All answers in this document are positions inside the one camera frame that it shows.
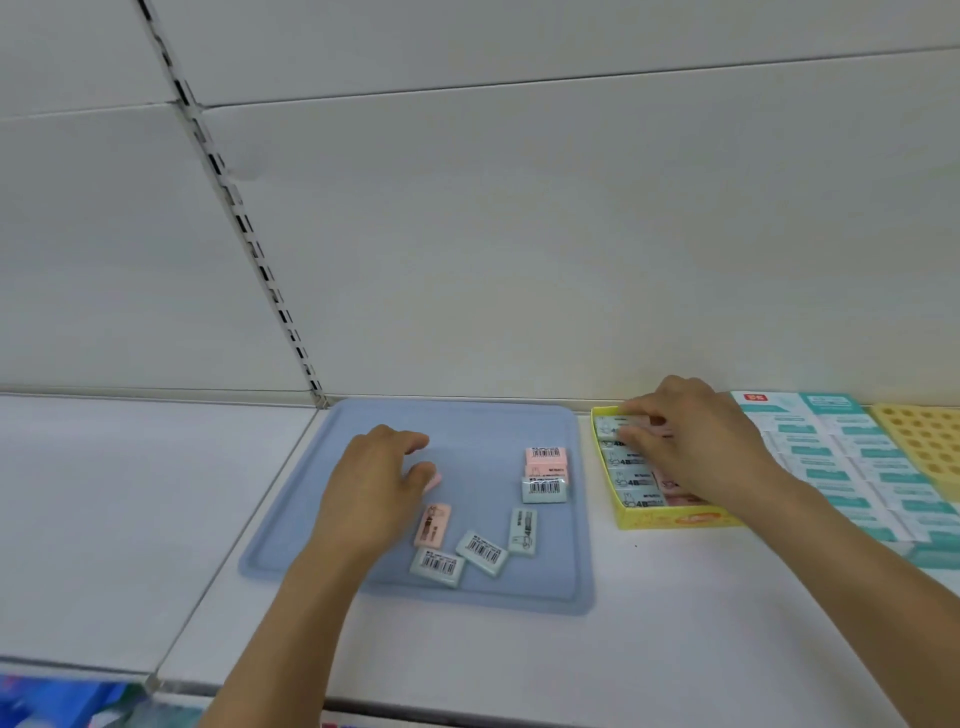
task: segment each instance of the blue tray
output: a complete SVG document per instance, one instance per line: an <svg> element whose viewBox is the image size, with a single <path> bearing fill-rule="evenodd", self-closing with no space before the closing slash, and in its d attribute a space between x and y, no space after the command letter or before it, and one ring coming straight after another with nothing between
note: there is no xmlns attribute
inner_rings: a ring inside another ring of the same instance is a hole
<svg viewBox="0 0 960 728"><path fill-rule="evenodd" d="M386 424L430 436L409 456L437 464L443 482L424 497L453 511L444 537L452 552L470 529L506 547L510 512L522 505L524 449L566 448L570 487L566 503L538 511L537 556L511 556L496 579L467 564L460 588L450 590L408 573L416 524L374 565L363 591L433 601L481 604L550 614L582 615L593 606L593 572L580 430L568 409L535 404L430 400L344 400L327 415L240 560L245 576L278 581L306 544L327 479L350 438Z"/></svg>

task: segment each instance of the hand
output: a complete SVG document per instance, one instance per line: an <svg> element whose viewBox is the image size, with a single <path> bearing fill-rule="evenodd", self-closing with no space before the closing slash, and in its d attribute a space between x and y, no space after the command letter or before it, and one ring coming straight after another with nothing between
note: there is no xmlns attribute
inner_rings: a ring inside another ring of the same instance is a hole
<svg viewBox="0 0 960 728"><path fill-rule="evenodd" d="M635 426L621 427L619 437L690 493L735 515L773 488L803 487L767 452L733 398L702 379L668 376L653 394L621 404L620 413L664 418L672 439Z"/></svg>
<svg viewBox="0 0 960 728"><path fill-rule="evenodd" d="M320 514L304 551L323 550L368 569L407 529L420 510L423 488L437 471L418 463L406 477L403 456L430 438L377 425L354 437L333 469Z"/></svg>

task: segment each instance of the barcode label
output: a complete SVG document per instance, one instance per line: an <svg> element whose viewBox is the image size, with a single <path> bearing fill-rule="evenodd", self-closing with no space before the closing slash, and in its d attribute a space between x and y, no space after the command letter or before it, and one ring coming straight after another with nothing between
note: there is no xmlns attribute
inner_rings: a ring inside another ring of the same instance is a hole
<svg viewBox="0 0 960 728"><path fill-rule="evenodd" d="M484 541L479 536L474 536L470 539L470 543L467 544L467 551L472 551L481 559L484 561L489 561L491 564L496 564L500 558L499 546L494 546L490 542Z"/></svg>
<svg viewBox="0 0 960 728"><path fill-rule="evenodd" d="M557 494L560 492L560 484L560 480L532 480L530 493L537 496Z"/></svg>
<svg viewBox="0 0 960 728"><path fill-rule="evenodd" d="M457 568L457 560L451 559L449 556L443 556L436 551L426 551L423 554L420 565L425 569L438 571L441 574L450 576L453 570Z"/></svg>

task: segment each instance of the forearm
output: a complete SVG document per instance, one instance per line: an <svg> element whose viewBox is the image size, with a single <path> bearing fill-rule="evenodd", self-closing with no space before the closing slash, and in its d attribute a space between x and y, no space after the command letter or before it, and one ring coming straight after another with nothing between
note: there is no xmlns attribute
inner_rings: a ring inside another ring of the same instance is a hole
<svg viewBox="0 0 960 728"><path fill-rule="evenodd" d="M912 726L960 725L960 599L784 474L741 514Z"/></svg>
<svg viewBox="0 0 960 728"><path fill-rule="evenodd" d="M314 728L340 630L365 573L330 549L302 553L200 728Z"/></svg>

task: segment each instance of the yellow plastic rack with holes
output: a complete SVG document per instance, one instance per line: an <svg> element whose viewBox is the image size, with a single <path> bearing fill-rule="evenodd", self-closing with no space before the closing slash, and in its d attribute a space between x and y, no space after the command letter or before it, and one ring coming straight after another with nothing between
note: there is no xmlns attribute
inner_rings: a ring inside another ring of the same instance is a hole
<svg viewBox="0 0 960 728"><path fill-rule="evenodd" d="M947 500L960 500L960 409L874 404L867 410Z"/></svg>
<svg viewBox="0 0 960 728"><path fill-rule="evenodd" d="M593 444L597 455L603 463L604 476L607 478L607 488L613 502L613 516L616 527L623 530L636 528L716 528L726 525L743 525L739 519L732 516L727 510L716 505L664 505L653 508L628 508L620 502L607 470L607 462L600 449L600 440L597 438L595 419L598 415L615 415L617 407L594 407L590 410L590 431L593 433Z"/></svg>

